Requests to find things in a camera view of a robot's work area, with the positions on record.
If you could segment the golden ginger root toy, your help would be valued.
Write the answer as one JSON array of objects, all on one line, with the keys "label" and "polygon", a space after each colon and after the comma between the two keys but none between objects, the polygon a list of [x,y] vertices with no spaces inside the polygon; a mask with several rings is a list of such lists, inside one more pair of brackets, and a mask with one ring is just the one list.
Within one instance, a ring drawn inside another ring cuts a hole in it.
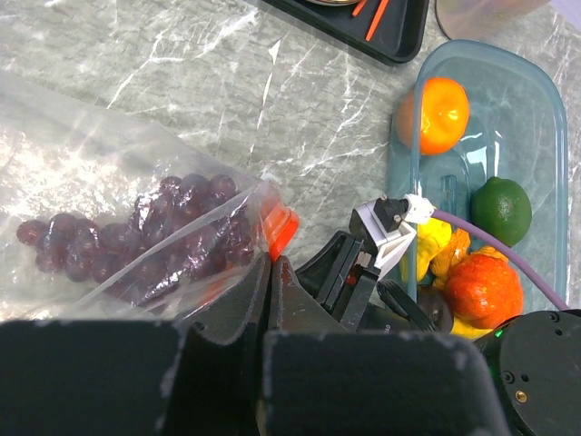
[{"label": "golden ginger root toy", "polygon": [[485,245],[474,253],[468,253],[468,248],[471,245],[469,235],[463,230],[460,231],[459,235],[461,236],[460,239],[456,238],[454,233],[452,233],[448,245],[429,264],[428,268],[434,276],[431,286],[437,290],[444,290],[444,286],[448,280],[448,273],[471,254],[485,254],[505,262],[507,261],[506,256],[490,245]]}]

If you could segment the clear zip top bag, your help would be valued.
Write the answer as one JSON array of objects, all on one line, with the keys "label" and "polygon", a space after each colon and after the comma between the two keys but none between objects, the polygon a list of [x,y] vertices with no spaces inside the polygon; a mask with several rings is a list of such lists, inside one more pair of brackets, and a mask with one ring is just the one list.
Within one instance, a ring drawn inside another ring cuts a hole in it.
[{"label": "clear zip top bag", "polygon": [[2,74],[3,321],[198,312],[298,227],[276,184]]}]

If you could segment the red grape bunch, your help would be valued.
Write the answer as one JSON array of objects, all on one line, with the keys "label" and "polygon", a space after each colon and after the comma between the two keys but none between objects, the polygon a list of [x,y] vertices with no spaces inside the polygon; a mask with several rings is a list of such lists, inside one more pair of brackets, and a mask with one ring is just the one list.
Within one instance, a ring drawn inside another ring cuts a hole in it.
[{"label": "red grape bunch", "polygon": [[213,218],[173,240],[186,225],[238,194],[234,180],[219,173],[167,176],[156,191],[139,196],[124,223],[100,226],[88,218],[58,213],[49,221],[27,220],[15,232],[35,251],[43,273],[63,273],[71,282],[102,284],[124,272],[106,293],[145,306],[194,282],[249,264],[256,228],[245,207]]}]

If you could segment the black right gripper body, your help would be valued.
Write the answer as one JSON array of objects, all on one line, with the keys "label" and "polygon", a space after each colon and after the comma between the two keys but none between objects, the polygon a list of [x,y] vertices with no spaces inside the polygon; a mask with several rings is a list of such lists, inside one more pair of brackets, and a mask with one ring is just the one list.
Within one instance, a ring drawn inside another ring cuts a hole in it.
[{"label": "black right gripper body", "polygon": [[398,282],[363,265],[363,241],[338,231],[296,275],[323,309],[352,332],[450,333],[454,317],[439,290],[421,285],[412,300]]}]

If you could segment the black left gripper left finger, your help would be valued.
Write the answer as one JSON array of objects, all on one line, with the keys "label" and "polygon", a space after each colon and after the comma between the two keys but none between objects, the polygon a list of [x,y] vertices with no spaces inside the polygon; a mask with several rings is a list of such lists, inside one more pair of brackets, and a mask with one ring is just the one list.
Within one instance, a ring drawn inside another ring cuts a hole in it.
[{"label": "black left gripper left finger", "polygon": [[255,435],[268,260],[175,321],[1,326],[4,435]]}]

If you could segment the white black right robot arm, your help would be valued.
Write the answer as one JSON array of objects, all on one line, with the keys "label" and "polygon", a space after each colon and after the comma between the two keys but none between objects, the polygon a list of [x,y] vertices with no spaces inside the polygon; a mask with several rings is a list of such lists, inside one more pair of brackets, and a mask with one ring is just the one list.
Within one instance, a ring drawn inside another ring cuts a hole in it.
[{"label": "white black right robot arm", "polygon": [[[440,290],[418,287],[413,302],[377,269],[362,266],[361,239],[343,231],[296,272],[300,285],[352,332],[451,333],[453,320]],[[580,432],[580,312],[539,311],[516,316],[475,340],[484,356],[511,432]]]}]

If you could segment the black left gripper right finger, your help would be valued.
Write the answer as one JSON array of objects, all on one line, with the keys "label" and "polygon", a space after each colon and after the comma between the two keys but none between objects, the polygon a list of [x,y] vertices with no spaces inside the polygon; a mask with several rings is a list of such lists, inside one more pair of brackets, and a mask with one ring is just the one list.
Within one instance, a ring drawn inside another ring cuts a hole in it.
[{"label": "black left gripper right finger", "polygon": [[488,367],[462,338],[345,330],[301,286],[271,270],[262,397],[270,435],[506,435]]}]

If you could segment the orange pumpkin toy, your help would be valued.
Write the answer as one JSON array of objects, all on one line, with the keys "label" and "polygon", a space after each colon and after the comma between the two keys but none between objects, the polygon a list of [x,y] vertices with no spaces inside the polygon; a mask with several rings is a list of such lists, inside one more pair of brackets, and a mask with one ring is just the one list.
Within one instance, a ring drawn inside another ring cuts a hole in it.
[{"label": "orange pumpkin toy", "polygon": [[460,320],[480,330],[494,329],[524,308],[517,272],[485,254],[471,254],[451,271],[444,297]]}]

